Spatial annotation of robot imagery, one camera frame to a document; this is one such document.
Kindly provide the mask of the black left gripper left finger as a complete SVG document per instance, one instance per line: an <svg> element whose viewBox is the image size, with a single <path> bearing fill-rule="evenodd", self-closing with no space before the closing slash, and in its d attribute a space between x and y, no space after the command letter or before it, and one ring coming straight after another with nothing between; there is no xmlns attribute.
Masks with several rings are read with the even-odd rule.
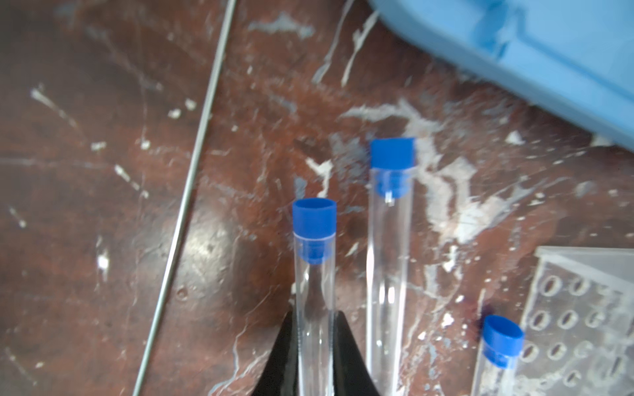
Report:
<svg viewBox="0 0 634 396"><path fill-rule="evenodd" d="M285 316L276 341L252 396L296 396L298 332L294 311Z"/></svg>

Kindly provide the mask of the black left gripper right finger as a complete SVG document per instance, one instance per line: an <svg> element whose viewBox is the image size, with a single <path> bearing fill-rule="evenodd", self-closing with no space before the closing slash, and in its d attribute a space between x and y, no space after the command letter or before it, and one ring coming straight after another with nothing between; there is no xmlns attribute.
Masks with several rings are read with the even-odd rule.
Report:
<svg viewBox="0 0 634 396"><path fill-rule="evenodd" d="M379 396L343 311L335 315L335 394Z"/></svg>

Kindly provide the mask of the blue-capped test tube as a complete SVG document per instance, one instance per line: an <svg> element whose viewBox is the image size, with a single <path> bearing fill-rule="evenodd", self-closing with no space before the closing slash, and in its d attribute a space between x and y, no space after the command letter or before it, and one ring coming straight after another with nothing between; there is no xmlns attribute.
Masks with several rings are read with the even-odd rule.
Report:
<svg viewBox="0 0 634 396"><path fill-rule="evenodd" d="M483 322L471 395L513 395L524 331L515 322L488 315Z"/></svg>
<svg viewBox="0 0 634 396"><path fill-rule="evenodd" d="M368 181L366 366L376 391L398 388L413 207L414 140L373 140Z"/></svg>
<svg viewBox="0 0 634 396"><path fill-rule="evenodd" d="M333 395L336 203L292 205L298 333L298 394Z"/></svg>

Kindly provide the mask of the thin metal rod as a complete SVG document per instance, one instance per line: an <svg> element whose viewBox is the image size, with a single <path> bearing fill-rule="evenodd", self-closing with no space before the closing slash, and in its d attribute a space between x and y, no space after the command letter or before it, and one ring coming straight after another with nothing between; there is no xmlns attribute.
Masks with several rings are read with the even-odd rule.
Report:
<svg viewBox="0 0 634 396"><path fill-rule="evenodd" d="M190 159L186 180L184 183L182 198L179 204L178 216L168 250L168 257L163 271L163 278L158 292L158 298L156 300L155 311L150 325L150 331L146 339L145 349L141 358L139 370L137 372L135 386L132 391L133 396L141 395L145 383L145 376L150 366L150 358L153 354L155 339L158 335L160 323L163 318L163 310L168 298L168 292L172 284L173 274L178 260L179 249L183 241L183 235L186 229L186 220L188 218L193 190L196 183L196 173L199 168L212 107L216 97L217 87L220 81L222 64L226 56L226 46L229 41L229 33L231 30L236 4L236 0L229 0L226 3L226 10L223 16L221 31L216 45L215 57L211 66L211 74L207 84L206 95L204 97L204 102L201 110L201 118L196 130L193 152Z"/></svg>

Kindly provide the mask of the clear test tube rack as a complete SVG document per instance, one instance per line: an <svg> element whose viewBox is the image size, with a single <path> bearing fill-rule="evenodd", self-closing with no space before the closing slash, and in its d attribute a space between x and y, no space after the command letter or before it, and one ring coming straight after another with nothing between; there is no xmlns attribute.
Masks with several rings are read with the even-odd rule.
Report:
<svg viewBox="0 0 634 396"><path fill-rule="evenodd" d="M633 252L539 247L516 395L633 393Z"/></svg>

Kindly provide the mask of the blue plastic bin lid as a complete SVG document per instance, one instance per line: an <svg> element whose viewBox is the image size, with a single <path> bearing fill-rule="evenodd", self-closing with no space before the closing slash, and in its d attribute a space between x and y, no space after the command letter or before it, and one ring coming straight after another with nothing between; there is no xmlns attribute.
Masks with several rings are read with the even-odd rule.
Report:
<svg viewBox="0 0 634 396"><path fill-rule="evenodd" d="M630 1L374 1L395 34L626 149Z"/></svg>

